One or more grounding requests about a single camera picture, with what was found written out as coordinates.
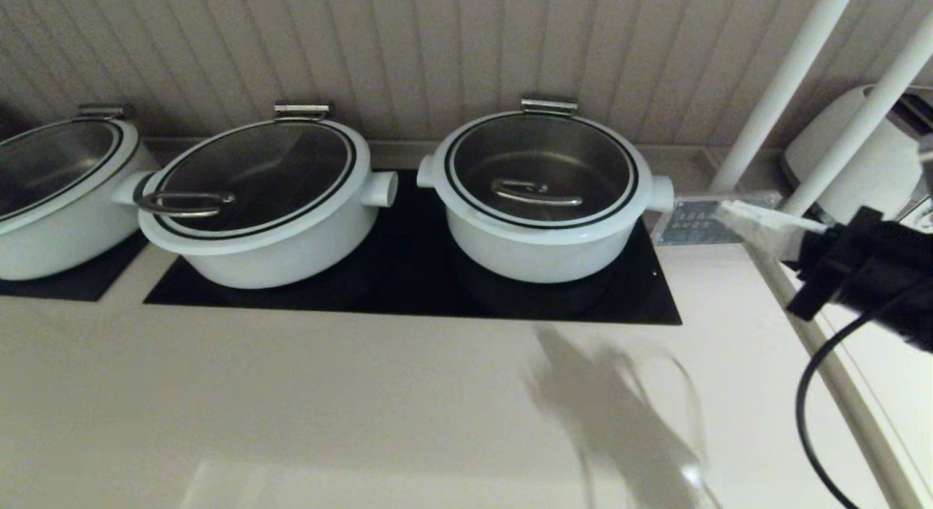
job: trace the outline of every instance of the induction cooktop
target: induction cooktop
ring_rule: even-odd
[[[146,236],[137,232],[90,262],[53,276],[29,281],[0,279],[0,296],[96,302],[147,244]]]
[[[309,279],[265,290],[237,290],[204,279],[183,259],[145,303],[312,310],[411,316],[496,317],[681,325],[644,223],[625,249],[592,276],[569,283],[506,279],[464,254],[450,236],[443,202],[399,172],[399,194],[363,243]]]

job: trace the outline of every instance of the power cord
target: power cord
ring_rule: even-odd
[[[890,297],[890,299],[886,302],[874,307],[873,309],[867,310],[854,321],[843,327],[842,330],[839,330],[839,332],[827,340],[826,343],[823,343],[823,346],[820,346],[816,353],[813,353],[813,356],[810,358],[810,362],[807,363],[806,369],[803,370],[803,375],[800,377],[800,383],[797,385],[797,434],[800,436],[800,443],[803,444],[803,452],[806,453],[807,459],[810,460],[810,465],[813,466],[814,472],[816,472],[816,475],[819,476],[820,480],[822,480],[823,485],[829,489],[829,492],[831,492],[833,496],[836,496],[836,499],[839,500],[839,503],[842,503],[843,507],[846,507],[846,509],[859,509],[859,506],[855,505],[852,500],[847,498],[847,496],[843,494],[842,490],[836,486],[836,483],[834,483],[832,479],[829,478],[829,475],[827,475],[826,470],[823,468],[823,464],[820,462],[819,458],[816,458],[816,452],[813,451],[813,445],[810,442],[810,433],[807,432],[807,420],[806,416],[804,416],[807,389],[809,389],[810,382],[813,380],[813,375],[816,375],[816,370],[819,369],[820,363],[823,363],[823,360],[829,356],[829,353],[832,352],[833,349],[836,349],[836,346],[839,345],[839,343],[842,343],[844,339],[849,337],[852,333],[856,332],[856,330],[859,329],[859,327],[862,325],[872,321],[873,319],[876,319],[877,316],[886,313],[898,303],[913,295],[913,293],[919,290],[920,287],[929,285],[931,282],[933,282],[933,279],[930,279],[930,277],[924,277],[916,283],[913,283],[913,285],[909,285],[905,289],[899,291],[893,297]]]

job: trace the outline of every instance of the steel lid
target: steel lid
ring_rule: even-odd
[[[306,214],[343,186],[356,151],[332,125],[274,120],[214,137],[179,158],[160,193],[231,193],[210,217],[156,217],[176,233],[230,237],[258,233]],[[192,198],[191,206],[197,206]],[[184,206],[176,198],[173,206]]]
[[[583,226],[624,206],[637,173],[631,154],[576,117],[513,113],[464,131],[445,161],[467,203],[509,223]]]
[[[0,143],[0,220],[64,194],[79,197],[77,187],[114,157],[123,134],[111,121],[69,120]]]

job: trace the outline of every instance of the backsplash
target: backsplash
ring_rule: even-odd
[[[636,142],[730,144],[812,3],[3,0],[0,104],[37,124],[125,99],[149,136],[207,136],[329,98],[366,137],[437,139],[543,91]],[[853,0],[769,144],[876,80],[930,7]]]

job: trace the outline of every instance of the white toaster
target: white toaster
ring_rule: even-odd
[[[784,150],[781,166],[792,184],[809,176],[871,90],[872,86],[860,86],[847,91]],[[880,210],[884,219],[900,219],[929,199],[921,182],[917,143],[933,133],[931,106],[933,88],[909,88],[816,201],[819,210],[839,223],[849,223],[860,206]]]

